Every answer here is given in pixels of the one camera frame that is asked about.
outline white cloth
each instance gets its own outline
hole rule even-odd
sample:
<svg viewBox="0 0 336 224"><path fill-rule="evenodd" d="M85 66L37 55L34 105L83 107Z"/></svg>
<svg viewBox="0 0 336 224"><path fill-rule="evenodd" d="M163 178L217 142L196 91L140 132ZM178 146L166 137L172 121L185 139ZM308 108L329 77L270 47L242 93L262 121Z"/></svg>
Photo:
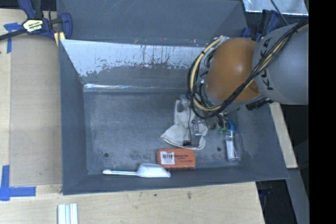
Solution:
<svg viewBox="0 0 336 224"><path fill-rule="evenodd" d="M205 147L205 135L208 132L208 127L204 124L198 125L198 131L202 134L198 147L183 146L183 142L189 140L189 126L192 126L192 120L195 117L194 111L188 108L189 100L181 99L175 103L174 125L168 128L160 137L167 143L188 148L190 150L201 150ZM179 112L178 106L182 105L184 110Z"/></svg>

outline orange box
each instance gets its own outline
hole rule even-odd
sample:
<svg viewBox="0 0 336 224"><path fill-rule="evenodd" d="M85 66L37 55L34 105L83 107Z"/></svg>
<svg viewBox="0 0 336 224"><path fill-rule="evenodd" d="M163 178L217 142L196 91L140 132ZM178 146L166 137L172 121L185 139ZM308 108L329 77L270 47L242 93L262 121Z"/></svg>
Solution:
<svg viewBox="0 0 336 224"><path fill-rule="evenodd" d="M167 169L194 168L195 153L186 148L162 148L156 151L156 163Z"/></svg>

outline barcode label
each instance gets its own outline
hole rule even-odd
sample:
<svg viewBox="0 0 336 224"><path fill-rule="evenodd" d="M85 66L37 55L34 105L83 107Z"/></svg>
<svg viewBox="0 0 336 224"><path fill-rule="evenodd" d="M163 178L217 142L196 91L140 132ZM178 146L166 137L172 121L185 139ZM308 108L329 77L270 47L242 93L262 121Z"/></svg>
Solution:
<svg viewBox="0 0 336 224"><path fill-rule="evenodd" d="M175 164L174 152L161 151L161 164Z"/></svg>

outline white plastic spoon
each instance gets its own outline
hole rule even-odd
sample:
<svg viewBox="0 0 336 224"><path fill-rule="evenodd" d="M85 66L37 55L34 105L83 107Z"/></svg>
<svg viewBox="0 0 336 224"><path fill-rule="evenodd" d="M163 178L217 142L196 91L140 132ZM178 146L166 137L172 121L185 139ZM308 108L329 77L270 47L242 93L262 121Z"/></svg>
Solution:
<svg viewBox="0 0 336 224"><path fill-rule="evenodd" d="M171 177L171 174L166 169L164 169L160 164L153 164L153 163L140 164L136 172L114 171L114 170L105 169L102 171L102 173L105 175L130 175L130 176L139 176L139 177L146 177L146 178Z"/></svg>

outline bottle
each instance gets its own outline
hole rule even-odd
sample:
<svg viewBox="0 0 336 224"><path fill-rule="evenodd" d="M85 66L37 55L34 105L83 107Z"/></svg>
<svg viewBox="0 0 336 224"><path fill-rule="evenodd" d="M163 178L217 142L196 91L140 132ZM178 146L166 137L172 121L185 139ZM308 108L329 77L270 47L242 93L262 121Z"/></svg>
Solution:
<svg viewBox="0 0 336 224"><path fill-rule="evenodd" d="M233 125L232 120L229 120L230 129L229 132L225 135L225 145L226 145L226 153L227 160L229 162L239 161L240 154L238 154L237 148L240 148L238 133L235 130L235 126Z"/></svg>

